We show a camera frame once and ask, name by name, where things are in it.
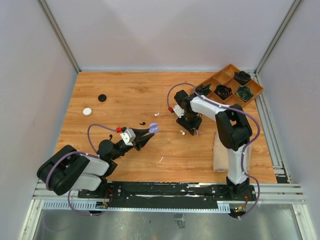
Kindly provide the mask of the purple earbud charging case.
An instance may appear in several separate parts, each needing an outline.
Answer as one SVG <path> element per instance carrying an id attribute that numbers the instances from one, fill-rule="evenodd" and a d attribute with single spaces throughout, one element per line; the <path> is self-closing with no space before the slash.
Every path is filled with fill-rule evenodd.
<path id="1" fill-rule="evenodd" d="M 153 123 L 151 123 L 151 124 L 149 125 L 149 130 L 148 130 L 148 132 L 149 132 L 150 134 L 155 134 L 155 133 L 157 133 L 159 130 L 160 130 L 160 129 L 159 129 L 159 125 L 158 125 L 157 123 L 153 122 Z"/>

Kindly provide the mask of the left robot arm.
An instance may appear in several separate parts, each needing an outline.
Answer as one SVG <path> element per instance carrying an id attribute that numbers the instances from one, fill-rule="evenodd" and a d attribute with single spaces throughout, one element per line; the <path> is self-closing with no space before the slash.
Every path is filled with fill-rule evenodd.
<path id="1" fill-rule="evenodd" d="M 115 160 L 132 149 L 140 151 L 158 131 L 156 123 L 147 129 L 118 128 L 121 140 L 101 141 L 96 155 L 65 145 L 39 167 L 36 176 L 58 196 L 70 190 L 88 190 L 101 198 L 107 193 L 106 177 L 118 166 Z"/>

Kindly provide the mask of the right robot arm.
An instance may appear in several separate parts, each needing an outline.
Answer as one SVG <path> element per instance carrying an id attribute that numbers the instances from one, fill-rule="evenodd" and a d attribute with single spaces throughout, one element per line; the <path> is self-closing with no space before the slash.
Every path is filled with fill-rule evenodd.
<path id="1" fill-rule="evenodd" d="M 196 133 L 202 123 L 200 114 L 216 122 L 217 135 L 228 157 L 226 193 L 232 200 L 240 199 L 250 184 L 246 175 L 247 144 L 253 134 L 242 107 L 238 104 L 220 104 L 204 95 L 189 95 L 184 90 L 178 91 L 174 100 L 177 105 L 171 111 L 178 116 L 176 122 L 191 135 Z"/>

